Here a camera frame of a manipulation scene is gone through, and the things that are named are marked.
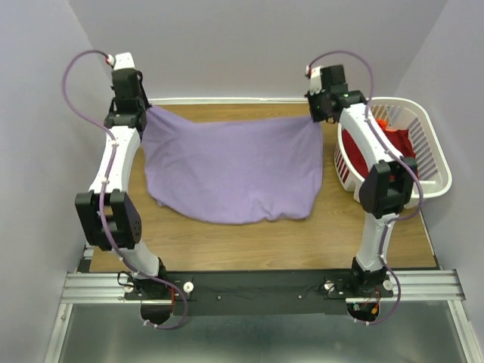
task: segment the purple cloth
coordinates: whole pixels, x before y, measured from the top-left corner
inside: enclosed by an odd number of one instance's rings
[[[321,188],[321,125],[310,116],[193,123],[152,107],[142,146],[150,195],[205,222],[304,219]]]

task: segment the wooden table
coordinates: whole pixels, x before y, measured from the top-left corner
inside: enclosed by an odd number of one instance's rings
[[[205,104],[167,106],[195,122],[304,115],[305,104]],[[169,270],[271,268],[348,268],[361,243],[365,220],[352,193],[341,186],[334,168],[337,127],[323,124],[324,178],[311,216],[251,225],[198,222],[159,207],[147,193],[144,155],[135,157],[129,196],[143,222],[143,240]],[[433,252],[420,218],[397,223],[388,261],[394,267],[434,267]],[[122,263],[96,250],[90,271],[119,271]]]

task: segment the plastic basket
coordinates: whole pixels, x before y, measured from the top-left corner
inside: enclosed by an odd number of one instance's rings
[[[404,98],[374,98],[371,112],[377,119],[384,119],[393,129],[407,129],[417,160],[417,170],[423,188],[423,198],[435,198],[445,194],[452,184],[451,171],[445,161],[439,140],[433,130],[429,115],[419,104]],[[334,165],[341,185],[346,191],[354,191],[359,202],[359,190],[363,178],[351,165],[343,145],[342,132],[338,125],[338,143],[334,151]],[[410,201],[405,208],[418,204],[418,192],[414,186]]]

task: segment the gray wall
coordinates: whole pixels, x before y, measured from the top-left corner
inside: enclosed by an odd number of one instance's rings
[[[93,46],[133,53],[150,98],[302,97],[306,64],[338,48],[364,55],[377,93],[392,95],[446,3],[70,1]],[[339,59],[366,91],[362,66]]]
[[[0,361],[43,361],[68,269],[85,238],[73,201],[95,176],[104,136],[61,97],[70,58],[90,48],[65,0],[2,1],[0,11]],[[70,94],[103,117],[108,78],[96,59]]]
[[[439,261],[458,270],[482,348],[483,12],[482,0],[449,0],[396,92],[428,110],[452,171],[451,190],[426,203],[424,217]]]

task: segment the gray floor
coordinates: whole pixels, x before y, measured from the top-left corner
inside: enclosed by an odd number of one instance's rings
[[[389,308],[383,304],[382,314]],[[446,302],[404,302],[375,327],[346,316],[198,317],[144,327],[136,306],[75,306],[62,362],[464,362]]]

